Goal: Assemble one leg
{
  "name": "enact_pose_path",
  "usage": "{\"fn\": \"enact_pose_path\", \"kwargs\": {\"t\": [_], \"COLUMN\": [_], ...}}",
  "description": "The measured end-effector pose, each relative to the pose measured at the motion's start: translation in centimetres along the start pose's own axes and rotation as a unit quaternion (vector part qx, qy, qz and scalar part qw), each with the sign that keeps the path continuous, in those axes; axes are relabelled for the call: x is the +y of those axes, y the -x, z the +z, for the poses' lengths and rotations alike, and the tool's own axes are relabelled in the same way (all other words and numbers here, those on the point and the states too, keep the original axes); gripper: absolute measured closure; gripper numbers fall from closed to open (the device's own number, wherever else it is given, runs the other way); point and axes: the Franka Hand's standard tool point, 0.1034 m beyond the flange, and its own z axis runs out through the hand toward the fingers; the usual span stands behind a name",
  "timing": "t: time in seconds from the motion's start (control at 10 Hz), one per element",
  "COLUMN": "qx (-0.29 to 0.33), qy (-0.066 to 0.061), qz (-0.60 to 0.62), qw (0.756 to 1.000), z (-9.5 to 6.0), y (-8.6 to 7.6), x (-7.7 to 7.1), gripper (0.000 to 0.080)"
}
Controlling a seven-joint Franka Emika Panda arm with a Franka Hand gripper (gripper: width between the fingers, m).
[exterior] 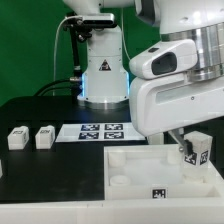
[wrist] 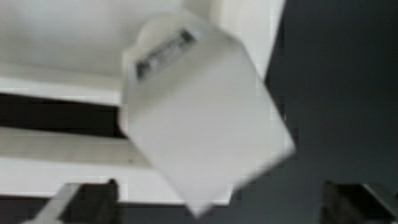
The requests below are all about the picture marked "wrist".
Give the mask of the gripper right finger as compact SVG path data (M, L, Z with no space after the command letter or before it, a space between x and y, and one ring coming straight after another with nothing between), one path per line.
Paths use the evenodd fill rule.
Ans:
M328 181L319 224L398 224L398 192L379 184Z

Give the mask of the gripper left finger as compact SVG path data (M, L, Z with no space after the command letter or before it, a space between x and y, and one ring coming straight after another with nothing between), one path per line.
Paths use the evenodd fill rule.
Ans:
M36 216L22 224L122 224L120 185L68 183Z

